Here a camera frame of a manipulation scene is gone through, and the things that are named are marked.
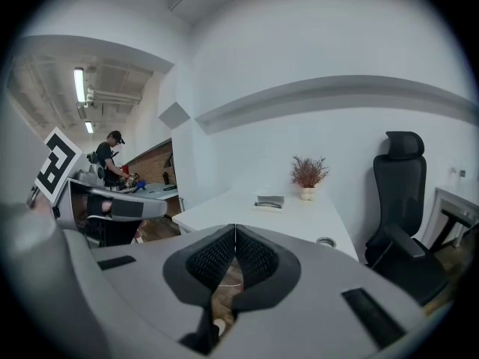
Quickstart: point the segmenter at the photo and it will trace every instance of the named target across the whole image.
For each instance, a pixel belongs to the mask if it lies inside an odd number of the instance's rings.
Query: fluorescent light
[[[93,133],[93,126],[90,121],[85,121],[85,126],[87,127],[88,133]]]
[[[83,68],[75,68],[73,71],[75,79],[76,98],[78,102],[85,102],[85,88],[83,87]]]

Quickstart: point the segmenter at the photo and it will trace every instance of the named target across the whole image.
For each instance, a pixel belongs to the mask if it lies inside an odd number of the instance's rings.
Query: office chair
[[[386,132],[389,151],[374,159],[381,203],[379,229],[367,241],[365,257],[378,274],[419,304],[433,299],[448,280],[440,262],[417,239],[426,184],[424,143],[414,132]]]

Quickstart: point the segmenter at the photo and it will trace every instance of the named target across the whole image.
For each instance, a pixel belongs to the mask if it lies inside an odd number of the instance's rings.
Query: chair armrest
[[[385,226],[384,232],[395,246],[414,260],[426,255],[419,245],[411,239],[409,234],[396,224]]]
[[[467,227],[468,229],[470,229],[472,227],[472,220],[465,217],[464,215],[459,215],[459,214],[449,212],[448,210],[444,210],[444,209],[441,210],[441,213],[448,216],[449,219],[462,224],[463,226]]]

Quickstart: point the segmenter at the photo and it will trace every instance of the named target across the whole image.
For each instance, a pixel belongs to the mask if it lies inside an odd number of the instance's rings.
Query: person
[[[110,132],[106,141],[98,145],[97,158],[98,162],[105,169],[105,186],[116,186],[118,179],[123,177],[125,180],[129,178],[129,175],[124,173],[119,167],[115,166],[112,158],[112,148],[119,144],[125,144],[121,137],[121,133],[117,130]]]

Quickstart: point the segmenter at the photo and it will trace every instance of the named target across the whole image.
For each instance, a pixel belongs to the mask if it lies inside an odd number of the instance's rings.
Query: dried plant
[[[329,168],[323,165],[326,158],[301,159],[298,156],[293,156],[293,158],[291,183],[303,188],[313,188],[329,174]]]

